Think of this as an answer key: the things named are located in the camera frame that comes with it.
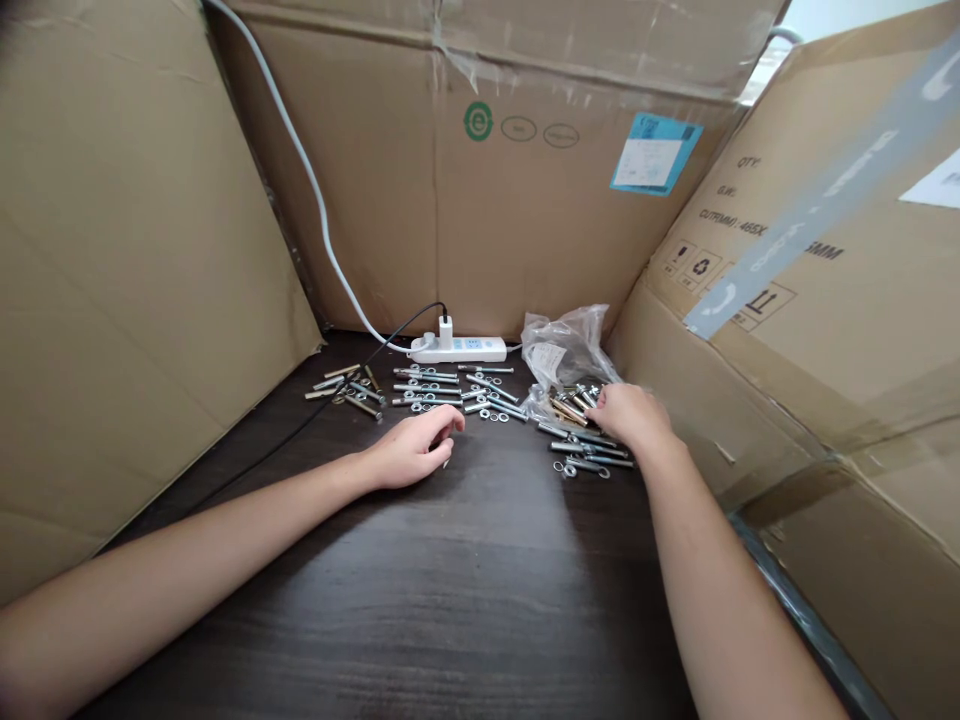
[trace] recycling symbol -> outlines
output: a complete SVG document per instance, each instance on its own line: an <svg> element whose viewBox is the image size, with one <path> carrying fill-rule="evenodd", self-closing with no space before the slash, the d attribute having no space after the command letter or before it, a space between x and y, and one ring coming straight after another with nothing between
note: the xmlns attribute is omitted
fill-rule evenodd
<svg viewBox="0 0 960 720"><path fill-rule="evenodd" d="M463 116L463 125L471 140L486 140L493 130L493 113L485 102L475 102L467 108Z"/></svg>

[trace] blue label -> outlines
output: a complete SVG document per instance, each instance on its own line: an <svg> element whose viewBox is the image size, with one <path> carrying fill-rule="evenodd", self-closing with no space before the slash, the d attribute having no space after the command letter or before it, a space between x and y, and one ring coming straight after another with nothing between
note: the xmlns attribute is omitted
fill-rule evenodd
<svg viewBox="0 0 960 720"><path fill-rule="evenodd" d="M666 197L680 179L702 134L703 125L638 113L610 187Z"/></svg>

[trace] clear plastic bag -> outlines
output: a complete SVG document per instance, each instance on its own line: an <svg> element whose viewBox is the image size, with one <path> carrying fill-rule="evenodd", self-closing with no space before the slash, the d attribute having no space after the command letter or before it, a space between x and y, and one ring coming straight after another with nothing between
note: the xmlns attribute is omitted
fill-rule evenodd
<svg viewBox="0 0 960 720"><path fill-rule="evenodd" d="M543 315L527 313L523 322L521 353L537 382L523 409L538 420L556 421L550 406L550 388L562 390L584 380L602 384L623 382L600 349L603 316L609 305L590 305L568 312L551 321Z"/></svg>

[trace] white cable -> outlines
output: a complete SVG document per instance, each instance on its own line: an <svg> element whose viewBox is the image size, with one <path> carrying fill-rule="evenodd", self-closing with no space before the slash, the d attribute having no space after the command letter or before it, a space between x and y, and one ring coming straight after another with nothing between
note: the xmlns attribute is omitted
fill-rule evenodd
<svg viewBox="0 0 960 720"><path fill-rule="evenodd" d="M270 88L270 94L273 96L273 102L276 104L277 110L280 112L280 117L283 119L283 124L287 128L287 132L290 134L290 139L293 141L294 147L297 149L297 155L300 156L300 162L303 163L303 169L307 171L307 177L310 179L310 187L313 188L313 194L317 199L317 207L320 208L320 228L323 231L323 246L327 250L327 257L330 258L330 264L333 265L333 269L337 273L337 277L340 278L340 284L343 285L343 289L346 290L347 297L350 298L350 302L353 304L353 309L356 310L357 315L360 316L360 322L363 323L363 326L367 329L367 331L377 340L379 340L381 343L386 343L386 340L380 336L380 333L373 329L370 321L367 320L367 316L363 314L363 309L360 307L360 303L357 301L357 296L353 294L353 289L350 287L350 283L347 282L347 278L344 277L343 271L340 269L340 263L337 262L336 255L333 254L333 246L330 244L330 227L327 224L327 206L326 203L323 202L323 194L320 192L320 185L317 183L317 176L313 172L313 166L310 164L310 159L307 157L306 150L303 149L303 143L300 142L300 136L297 135L297 131L293 127L293 122L290 120L290 115L287 113L287 106L283 104L283 99L280 97L280 91L277 89L277 83L273 79L273 73L270 72L270 67L267 65L267 59L263 57L263 53L260 51L260 46L257 44L256 38L253 37L253 33L250 32L250 29L246 26L243 20L241 20L233 10L224 5L221 0L203 0L203 2L213 5L215 8L217 8L217 10L226 15L230 19L230 22L237 26L247 43L250 45L250 49L253 50L253 54L257 58L257 63L260 65L260 71L263 73L263 78L267 81L267 86ZM397 352L412 352L411 348L402 348L398 345L394 345L393 343L387 343L387 347L391 350L396 350Z"/></svg>

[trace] dark wooden table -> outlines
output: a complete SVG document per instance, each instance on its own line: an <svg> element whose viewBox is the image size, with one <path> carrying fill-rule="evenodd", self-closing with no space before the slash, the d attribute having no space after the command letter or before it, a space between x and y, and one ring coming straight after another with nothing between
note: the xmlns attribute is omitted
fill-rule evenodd
<svg viewBox="0 0 960 720"><path fill-rule="evenodd" d="M375 347L328 339L115 544L195 509L316 408L303 393L324 371ZM407 364L384 351L374 371L390 387ZM532 377L519 353L509 364L504 387L523 396ZM364 448L407 413L377 424L331 406L204 507ZM550 440L471 416L445 470L328 520L79 716L695 717L639 474L561 480Z"/></svg>

